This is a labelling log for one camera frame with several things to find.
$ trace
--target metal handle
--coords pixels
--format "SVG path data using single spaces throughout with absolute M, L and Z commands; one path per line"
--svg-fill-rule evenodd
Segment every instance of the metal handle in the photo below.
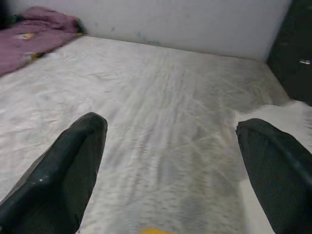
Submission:
M 311 60 L 305 60 L 305 59 L 301 59 L 301 60 L 299 60 L 299 62 L 302 63 L 302 64 L 306 64 L 306 65 L 311 65 L 312 64 Z

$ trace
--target white mattress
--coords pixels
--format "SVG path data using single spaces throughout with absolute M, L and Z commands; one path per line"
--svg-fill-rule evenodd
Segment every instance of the white mattress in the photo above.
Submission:
M 109 130 L 80 233 L 243 233 L 224 126 L 232 109 L 287 101 L 259 62 L 82 37 L 0 79 L 0 198 L 93 111 Z

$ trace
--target pink blanket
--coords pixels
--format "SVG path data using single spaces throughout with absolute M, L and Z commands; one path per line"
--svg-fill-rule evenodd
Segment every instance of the pink blanket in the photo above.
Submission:
M 74 16 L 39 6 L 22 15 L 24 21 L 0 31 L 0 75 L 17 70 L 79 35 L 78 18 Z

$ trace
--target stain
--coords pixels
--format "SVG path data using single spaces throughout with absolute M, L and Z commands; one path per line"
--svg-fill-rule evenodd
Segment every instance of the stain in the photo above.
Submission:
M 146 36 L 142 35 L 141 32 L 137 32 L 136 33 L 136 36 L 142 40 L 144 43 L 146 44 L 150 44 L 150 45 L 161 45 L 160 41 L 159 40 L 149 40 L 147 39 Z
M 146 42 L 152 45 L 161 45 L 160 41 L 158 40 L 148 40 Z

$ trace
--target black furniture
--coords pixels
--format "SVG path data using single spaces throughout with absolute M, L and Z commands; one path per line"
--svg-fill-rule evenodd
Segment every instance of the black furniture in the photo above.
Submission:
M 261 119 L 240 122 L 239 147 L 253 190 L 276 234 L 312 233 L 312 155 Z
M 96 183 L 107 121 L 88 113 L 24 173 L 0 203 L 0 234 L 75 234 Z
M 8 25 L 9 11 L 6 0 L 0 0 L 0 29 L 6 28 Z
M 312 0 L 294 0 L 267 64 L 289 97 L 312 105 Z

